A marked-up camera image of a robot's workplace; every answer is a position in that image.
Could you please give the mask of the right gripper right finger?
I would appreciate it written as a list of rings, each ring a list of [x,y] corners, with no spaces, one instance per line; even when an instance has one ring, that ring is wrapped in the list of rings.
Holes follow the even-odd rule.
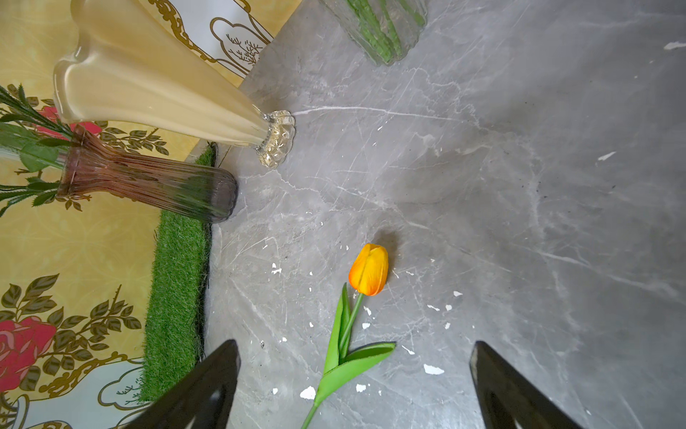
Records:
[[[487,428],[581,428],[487,342],[475,343],[469,366]]]

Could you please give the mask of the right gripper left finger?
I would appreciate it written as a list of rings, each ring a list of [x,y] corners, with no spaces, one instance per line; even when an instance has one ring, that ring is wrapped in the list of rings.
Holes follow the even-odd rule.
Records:
[[[237,341],[225,341],[128,427],[225,429],[240,366]]]

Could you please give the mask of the green artificial grass mat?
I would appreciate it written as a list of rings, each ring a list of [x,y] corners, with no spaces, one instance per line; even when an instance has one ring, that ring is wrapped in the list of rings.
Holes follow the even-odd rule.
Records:
[[[204,355],[201,307],[209,277],[211,232],[208,223],[161,213],[146,310],[142,402],[164,396]]]

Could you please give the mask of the orange tulip flower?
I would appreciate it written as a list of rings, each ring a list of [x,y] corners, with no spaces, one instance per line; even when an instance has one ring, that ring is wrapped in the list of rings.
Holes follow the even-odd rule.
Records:
[[[383,291],[389,273],[389,254],[383,246],[363,246],[350,268],[348,282],[342,287],[333,320],[332,332],[313,405],[302,427],[309,427],[317,409],[339,388],[387,359],[394,342],[377,342],[350,350],[352,328],[365,297]]]

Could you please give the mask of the purple ribbed glass vase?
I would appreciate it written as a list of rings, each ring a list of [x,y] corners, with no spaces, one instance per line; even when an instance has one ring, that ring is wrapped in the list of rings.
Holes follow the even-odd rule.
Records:
[[[220,223],[232,214],[239,185],[226,170],[123,152],[79,126],[56,195],[76,198],[97,191]]]

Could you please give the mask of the cream fluted glass vase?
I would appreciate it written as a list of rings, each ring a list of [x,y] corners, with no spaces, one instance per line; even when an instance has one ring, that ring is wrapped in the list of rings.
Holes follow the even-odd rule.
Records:
[[[64,123],[140,123],[250,147],[269,168],[291,151],[296,121],[289,111],[262,112],[138,1],[73,1],[71,17],[78,46],[54,69]]]

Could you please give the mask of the clear glass vase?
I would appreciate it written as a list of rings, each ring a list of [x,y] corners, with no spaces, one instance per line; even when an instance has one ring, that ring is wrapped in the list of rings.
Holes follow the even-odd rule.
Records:
[[[323,0],[322,4],[377,65],[405,58],[428,21],[423,0]]]

